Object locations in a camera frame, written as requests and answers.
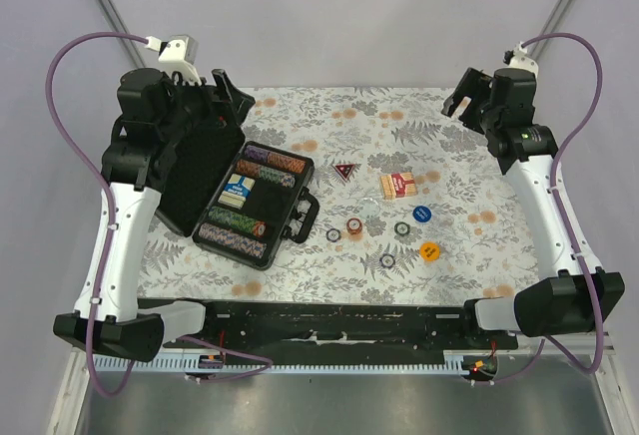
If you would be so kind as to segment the blue small blind button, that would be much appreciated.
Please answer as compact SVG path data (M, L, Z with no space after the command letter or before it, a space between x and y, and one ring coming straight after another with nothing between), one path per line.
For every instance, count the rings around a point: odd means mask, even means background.
M417 206L413 209L412 216L417 222L426 223L431 220L432 212L426 206Z

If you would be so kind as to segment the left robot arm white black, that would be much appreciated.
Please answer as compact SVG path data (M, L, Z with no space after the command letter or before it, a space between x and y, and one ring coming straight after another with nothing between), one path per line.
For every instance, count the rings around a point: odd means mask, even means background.
M193 232L218 186L213 171L230 164L222 145L238 139L255 102L225 70L212 76L212 84L190 85L178 73L143 68L120 79L89 272L73 310L53 323L56 336L86 353L149 362L183 335L202 348L219 339L220 324L202 303L142 309L137 297L153 217L180 235Z

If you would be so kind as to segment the clear round dealer button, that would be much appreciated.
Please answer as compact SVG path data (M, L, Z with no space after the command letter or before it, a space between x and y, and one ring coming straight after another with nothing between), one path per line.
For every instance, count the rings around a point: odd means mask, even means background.
M378 201L372 198L363 198L360 201L360 213L368 218L379 214L380 207Z

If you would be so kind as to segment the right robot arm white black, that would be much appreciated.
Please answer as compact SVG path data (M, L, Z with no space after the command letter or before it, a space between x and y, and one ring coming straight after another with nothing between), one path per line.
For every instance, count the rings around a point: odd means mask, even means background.
M538 282L512 297L469 300L471 315L457 323L457 336L476 349L493 331L529 337L585 333L602 327L620 300L625 284L618 272L604 270L588 247L568 199L551 130L533 121L536 76L525 69L501 68L493 75L466 70L442 113L453 115L480 135L501 173L515 191L531 231Z

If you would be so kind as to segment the triangular all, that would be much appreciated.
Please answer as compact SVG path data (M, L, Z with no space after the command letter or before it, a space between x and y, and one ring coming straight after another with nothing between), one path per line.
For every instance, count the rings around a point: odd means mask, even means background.
M359 164L348 163L348 164L335 164L333 166L337 175L346 183L349 181L351 176L358 170Z

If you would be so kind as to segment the orange big blind button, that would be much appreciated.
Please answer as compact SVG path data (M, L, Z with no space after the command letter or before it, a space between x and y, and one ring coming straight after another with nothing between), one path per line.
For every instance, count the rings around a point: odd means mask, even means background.
M427 241L420 246L419 254L424 261L435 261L440 257L440 247L435 242Z

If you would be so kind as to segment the green poker chip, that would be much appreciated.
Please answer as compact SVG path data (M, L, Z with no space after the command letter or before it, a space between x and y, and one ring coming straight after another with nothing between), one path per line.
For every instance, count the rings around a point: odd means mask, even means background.
M394 231L399 236L407 236L410 234L410 226L403 221L399 221L394 226Z

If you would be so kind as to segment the red playing card deck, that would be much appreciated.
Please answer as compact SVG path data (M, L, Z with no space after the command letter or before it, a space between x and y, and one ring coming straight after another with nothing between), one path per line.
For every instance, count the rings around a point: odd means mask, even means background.
M385 200L396 200L417 195L412 173L393 173L379 177L382 196Z

